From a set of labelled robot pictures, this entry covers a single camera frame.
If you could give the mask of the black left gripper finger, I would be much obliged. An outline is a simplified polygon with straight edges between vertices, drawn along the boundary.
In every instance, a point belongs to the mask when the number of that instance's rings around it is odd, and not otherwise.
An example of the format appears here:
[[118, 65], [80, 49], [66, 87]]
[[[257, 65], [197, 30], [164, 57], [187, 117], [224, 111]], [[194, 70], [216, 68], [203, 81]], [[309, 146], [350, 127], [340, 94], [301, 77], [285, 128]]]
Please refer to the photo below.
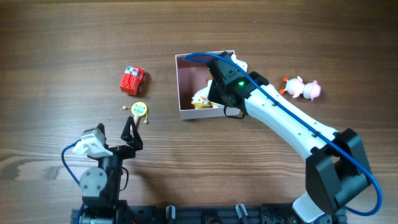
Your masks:
[[143, 142], [137, 131], [134, 118], [129, 116], [121, 134], [121, 139], [134, 150], [143, 150]]
[[105, 129], [104, 124], [99, 123], [95, 128], [95, 136], [97, 140], [103, 145], [106, 145], [106, 136], [105, 136]]

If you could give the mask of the yellow rattle drum toy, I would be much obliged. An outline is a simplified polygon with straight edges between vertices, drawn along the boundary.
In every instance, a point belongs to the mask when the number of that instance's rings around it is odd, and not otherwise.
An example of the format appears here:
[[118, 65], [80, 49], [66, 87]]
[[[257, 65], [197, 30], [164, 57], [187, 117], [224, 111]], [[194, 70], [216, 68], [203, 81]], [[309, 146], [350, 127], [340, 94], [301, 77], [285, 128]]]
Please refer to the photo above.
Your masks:
[[145, 103], [143, 102], [136, 102], [132, 106], [122, 106], [119, 110], [131, 110], [131, 113], [133, 115], [133, 120], [134, 124], [136, 127], [139, 125], [139, 120], [144, 117], [144, 124], [148, 124], [148, 107]]

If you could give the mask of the white plush duck orange feet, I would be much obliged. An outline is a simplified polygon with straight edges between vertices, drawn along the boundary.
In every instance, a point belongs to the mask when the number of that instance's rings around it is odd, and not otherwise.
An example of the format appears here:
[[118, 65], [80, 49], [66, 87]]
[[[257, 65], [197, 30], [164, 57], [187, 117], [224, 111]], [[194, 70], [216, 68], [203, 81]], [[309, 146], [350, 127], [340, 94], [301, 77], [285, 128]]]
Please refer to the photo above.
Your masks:
[[195, 107], [196, 110], [220, 107], [219, 104], [214, 103], [208, 99], [212, 82], [213, 80], [208, 80], [207, 86], [196, 92], [192, 97], [191, 104]]

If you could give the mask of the red toy fire truck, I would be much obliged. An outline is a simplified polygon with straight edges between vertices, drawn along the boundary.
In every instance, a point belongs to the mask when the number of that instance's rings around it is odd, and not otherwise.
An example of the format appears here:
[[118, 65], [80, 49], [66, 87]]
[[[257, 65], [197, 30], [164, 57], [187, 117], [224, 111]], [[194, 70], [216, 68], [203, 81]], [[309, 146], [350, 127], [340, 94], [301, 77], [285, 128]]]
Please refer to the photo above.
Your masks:
[[141, 67], [131, 65], [126, 67], [119, 87], [122, 92], [127, 93], [128, 95], [136, 96], [142, 92], [142, 86], [145, 81], [145, 70]]

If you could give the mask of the white pink duck figurine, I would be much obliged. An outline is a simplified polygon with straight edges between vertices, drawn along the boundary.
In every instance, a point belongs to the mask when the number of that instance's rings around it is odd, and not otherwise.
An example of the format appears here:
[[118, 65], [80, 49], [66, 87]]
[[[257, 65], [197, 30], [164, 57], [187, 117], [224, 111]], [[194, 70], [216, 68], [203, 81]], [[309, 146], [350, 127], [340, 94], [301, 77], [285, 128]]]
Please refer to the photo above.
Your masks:
[[285, 77], [283, 82], [286, 83], [284, 89], [279, 90], [279, 93], [283, 95], [285, 92], [292, 95], [293, 98], [297, 98], [302, 95], [304, 98], [314, 100], [320, 96], [321, 86], [316, 80], [310, 83], [304, 83], [302, 78], [297, 76], [296, 78], [288, 79]]

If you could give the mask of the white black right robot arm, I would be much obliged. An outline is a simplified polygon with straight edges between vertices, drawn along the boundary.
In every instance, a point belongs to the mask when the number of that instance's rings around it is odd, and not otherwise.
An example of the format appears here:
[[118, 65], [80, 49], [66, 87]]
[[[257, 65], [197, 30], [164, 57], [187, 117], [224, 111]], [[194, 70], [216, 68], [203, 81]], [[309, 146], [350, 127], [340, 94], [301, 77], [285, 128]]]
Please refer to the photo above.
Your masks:
[[288, 102], [257, 72], [247, 73], [227, 52], [212, 55], [206, 66], [220, 104], [238, 108], [266, 124], [305, 162], [305, 193], [292, 204], [304, 223], [318, 223], [346, 208], [375, 178], [358, 133], [325, 126]]

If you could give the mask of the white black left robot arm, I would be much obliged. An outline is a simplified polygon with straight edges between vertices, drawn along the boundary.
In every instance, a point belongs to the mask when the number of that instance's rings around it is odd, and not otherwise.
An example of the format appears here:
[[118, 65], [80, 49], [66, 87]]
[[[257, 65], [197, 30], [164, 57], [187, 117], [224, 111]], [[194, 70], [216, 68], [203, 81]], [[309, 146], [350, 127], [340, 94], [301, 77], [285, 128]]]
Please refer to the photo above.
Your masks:
[[143, 149], [142, 139], [136, 128], [136, 119], [128, 117], [121, 134], [123, 145], [109, 147], [106, 143], [104, 124], [87, 129], [81, 135], [73, 151], [96, 160], [98, 165], [86, 170], [80, 177], [82, 206], [73, 223], [139, 223], [126, 200], [119, 198], [121, 177], [128, 175], [123, 161], [132, 159]]

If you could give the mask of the white box pink interior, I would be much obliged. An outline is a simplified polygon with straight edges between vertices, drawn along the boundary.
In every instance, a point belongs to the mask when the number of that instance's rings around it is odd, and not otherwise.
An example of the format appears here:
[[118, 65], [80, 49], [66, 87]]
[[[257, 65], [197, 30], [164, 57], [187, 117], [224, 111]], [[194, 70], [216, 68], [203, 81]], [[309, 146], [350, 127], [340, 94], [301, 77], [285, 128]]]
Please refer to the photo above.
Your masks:
[[207, 66], [203, 63], [191, 62], [184, 59], [184, 54], [175, 56], [177, 71], [177, 90], [179, 100], [179, 112], [182, 120], [212, 118], [221, 116], [237, 116], [238, 109], [230, 108], [223, 110], [219, 108], [206, 108], [196, 110], [191, 104], [192, 97], [196, 92], [207, 86], [208, 80], [212, 80]]

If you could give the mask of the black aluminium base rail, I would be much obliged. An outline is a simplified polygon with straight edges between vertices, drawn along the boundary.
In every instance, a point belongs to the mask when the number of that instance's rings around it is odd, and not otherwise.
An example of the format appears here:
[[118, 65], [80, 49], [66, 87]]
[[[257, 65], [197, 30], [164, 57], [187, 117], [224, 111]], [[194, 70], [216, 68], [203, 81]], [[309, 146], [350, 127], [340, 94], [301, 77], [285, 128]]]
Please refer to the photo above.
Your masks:
[[123, 223], [304, 223], [291, 204], [227, 207], [131, 206]]

